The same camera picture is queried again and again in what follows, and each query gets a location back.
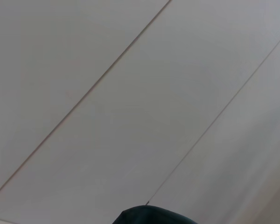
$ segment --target black fabric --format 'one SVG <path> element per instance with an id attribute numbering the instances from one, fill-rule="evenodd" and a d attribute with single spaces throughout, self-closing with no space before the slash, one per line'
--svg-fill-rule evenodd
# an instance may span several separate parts
<path id="1" fill-rule="evenodd" d="M 142 205 L 123 211 L 113 224 L 197 224 L 165 209 Z"/>

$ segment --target dark object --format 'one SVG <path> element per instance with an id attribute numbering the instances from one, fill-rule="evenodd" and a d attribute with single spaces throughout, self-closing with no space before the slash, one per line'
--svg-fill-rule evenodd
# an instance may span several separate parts
<path id="1" fill-rule="evenodd" d="M 191 219 L 150 205 L 123 211 L 113 224 L 197 224 Z"/>

